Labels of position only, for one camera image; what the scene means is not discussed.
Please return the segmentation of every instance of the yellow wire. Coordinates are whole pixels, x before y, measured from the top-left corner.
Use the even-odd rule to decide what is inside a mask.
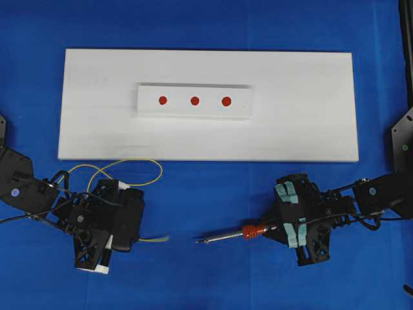
[[[150,160],[150,159],[146,159],[146,158],[129,158],[129,159],[127,159],[127,160],[115,161],[114,163],[111,163],[111,164],[109,164],[109,165],[107,165],[107,166],[104,166],[103,168],[100,168],[99,170],[97,170],[97,171],[95,172],[95,174],[90,178],[89,183],[88,183],[88,187],[86,188],[86,192],[89,192],[90,186],[91,186],[94,178],[95,178],[99,173],[103,173],[103,174],[105,174],[106,176],[108,176],[108,174],[105,172],[105,170],[106,170],[107,168],[110,168],[110,167],[112,167],[112,166],[114,166],[114,165],[117,165],[117,164],[119,164],[119,163],[124,163],[124,162],[126,162],[126,161],[150,161],[151,163],[154,163],[154,164],[156,164],[156,165],[159,167],[159,175],[158,175],[156,178],[154,178],[153,180],[148,181],[148,182],[146,182],[146,183],[141,183],[141,184],[128,184],[128,183],[125,183],[125,184],[128,185],[128,186],[146,186],[146,185],[150,185],[150,184],[155,183],[157,180],[159,180],[159,179],[162,177],[163,167],[162,167],[162,165],[161,165],[160,163],[158,163],[156,160]]]
[[[139,241],[141,242],[167,242],[169,240],[169,236],[165,236],[162,238],[152,238],[152,239],[147,239],[147,238],[140,238]]]
[[[82,167],[90,167],[90,168],[94,168],[94,169],[96,169],[96,170],[101,170],[98,166],[95,166],[95,165],[91,165],[91,164],[89,164],[89,163],[82,163],[81,165],[77,165],[77,166],[75,166],[75,167],[72,167],[70,170],[68,170],[68,172],[69,173],[72,173],[72,172],[74,172],[75,170],[77,170],[78,168],[82,168]],[[102,171],[102,174],[104,174],[107,178],[109,178],[109,179],[113,179],[113,177],[111,177],[109,174],[107,174],[106,173],[106,171]],[[57,181],[57,184],[60,184],[60,183],[62,183],[62,181],[63,181],[63,179],[64,179],[65,177],[61,177],[60,178],[60,180],[59,181]]]

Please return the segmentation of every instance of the orange soldering iron handle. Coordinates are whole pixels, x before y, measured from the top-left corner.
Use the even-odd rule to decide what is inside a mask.
[[[247,225],[243,227],[243,236],[245,239],[251,239],[265,233],[268,227],[265,225]]]

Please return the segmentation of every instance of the black cable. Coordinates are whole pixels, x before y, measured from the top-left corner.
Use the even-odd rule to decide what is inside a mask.
[[[382,221],[402,221],[402,220],[411,220],[411,218],[380,218]]]
[[[14,216],[14,217],[12,217],[12,218],[5,218],[4,220],[0,220],[0,225],[1,225],[1,224],[4,224],[4,223],[16,221],[16,220],[22,220],[23,218],[31,218],[32,216],[44,215],[44,214],[47,214],[47,213],[49,213],[49,212],[51,212],[51,211],[58,210],[58,209],[64,207],[65,205],[68,205],[69,203],[73,202],[73,200],[75,200],[75,199],[76,199],[77,197],[79,197],[79,196],[80,196],[80,194],[75,195],[74,197],[71,197],[69,200],[63,202],[61,205],[58,205],[58,206],[56,206],[56,207],[54,207],[54,208],[51,208],[51,209],[49,209],[49,210],[47,210],[47,211],[36,212],[36,213],[29,213],[29,214],[26,214],[26,215]]]
[[[102,202],[104,202],[108,205],[113,205],[115,207],[123,207],[123,205],[121,205],[121,204],[110,202],[110,201],[108,201],[108,200],[106,200],[102,197],[96,196],[95,194],[92,194],[90,192],[81,192],[79,194],[74,194],[74,196],[72,196],[69,200],[67,200],[67,201],[63,202],[62,204],[57,205],[56,207],[51,208],[47,211],[41,211],[41,212],[37,212],[37,213],[30,213],[30,214],[26,214],[26,215],[14,216],[12,218],[5,218],[4,220],[0,220],[0,225],[4,224],[4,223],[16,221],[16,220],[22,220],[23,218],[31,218],[33,216],[44,215],[44,214],[47,214],[49,212],[56,211],[56,210],[64,207],[65,205],[68,205],[69,203],[73,202],[76,198],[78,198],[82,195],[90,195],[90,196],[92,196],[92,197],[94,197],[94,198],[96,198],[96,199],[98,199],[98,200],[100,200],[100,201],[102,201]]]
[[[55,181],[60,177],[60,176],[63,176],[63,179],[64,179],[64,188],[65,188],[65,196],[66,196],[66,199],[69,199],[69,193],[68,193],[68,191],[69,191],[69,177],[70,177],[70,175],[69,175],[69,172],[67,172],[67,171],[65,171],[65,170],[60,170],[58,173],[56,173],[55,175],[54,175],[54,177],[53,178],[51,178],[50,179],[50,183],[55,183]]]

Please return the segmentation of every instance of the white block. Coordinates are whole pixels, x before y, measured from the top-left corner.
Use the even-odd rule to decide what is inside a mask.
[[[244,85],[139,84],[138,116],[249,118],[251,88]]]
[[[139,105],[150,103],[139,99],[143,83],[248,85],[250,114],[246,108],[242,118],[199,117],[186,106],[179,117],[139,117]],[[181,91],[185,100],[178,101],[187,104],[188,89]],[[66,50],[59,158],[134,157],[357,161],[352,55]]]

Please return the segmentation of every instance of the metal bracket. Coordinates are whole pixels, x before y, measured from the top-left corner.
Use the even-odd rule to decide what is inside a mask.
[[[413,108],[393,127],[393,166],[394,172],[413,170]]]

